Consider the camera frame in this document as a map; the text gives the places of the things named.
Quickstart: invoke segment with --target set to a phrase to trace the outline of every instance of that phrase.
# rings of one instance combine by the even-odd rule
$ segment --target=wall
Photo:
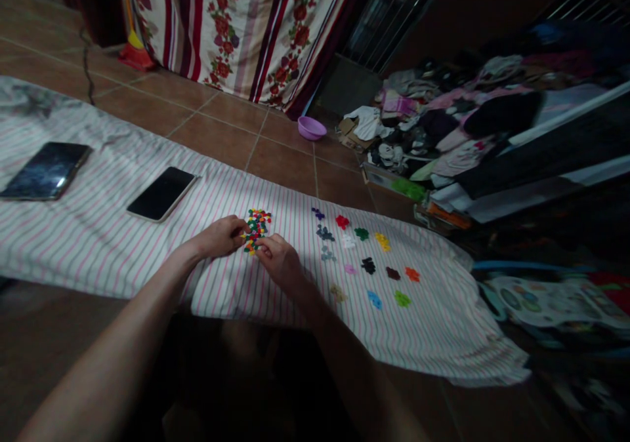
[[[529,24],[554,0],[434,0],[384,72],[413,68],[424,57],[450,60],[464,47]]]

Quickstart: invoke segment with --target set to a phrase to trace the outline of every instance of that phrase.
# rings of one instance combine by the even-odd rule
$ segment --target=purple bowl
[[[319,140],[326,135],[326,128],[312,117],[301,116],[297,120],[297,130],[306,140]]]

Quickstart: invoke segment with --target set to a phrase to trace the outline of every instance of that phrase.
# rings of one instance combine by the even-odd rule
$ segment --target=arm
[[[243,244],[249,227],[216,221],[175,249],[114,322],[74,364],[18,437],[23,441],[107,441],[124,428],[197,263]]]
[[[428,441],[383,368],[302,273],[295,249],[278,234],[257,241],[256,255],[310,325],[341,399],[364,439]]]

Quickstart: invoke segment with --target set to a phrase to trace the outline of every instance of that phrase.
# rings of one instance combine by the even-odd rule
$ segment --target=metal grille
[[[341,54],[376,73],[432,0],[368,0]]]
[[[630,0],[558,0],[542,19],[570,19],[630,25]]]

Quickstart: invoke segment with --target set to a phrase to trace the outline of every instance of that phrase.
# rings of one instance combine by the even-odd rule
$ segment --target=smartphone
[[[0,193],[1,199],[54,201],[66,191],[92,152],[89,146],[48,142]]]
[[[197,176],[169,167],[127,207],[132,216],[164,221],[188,193]]]

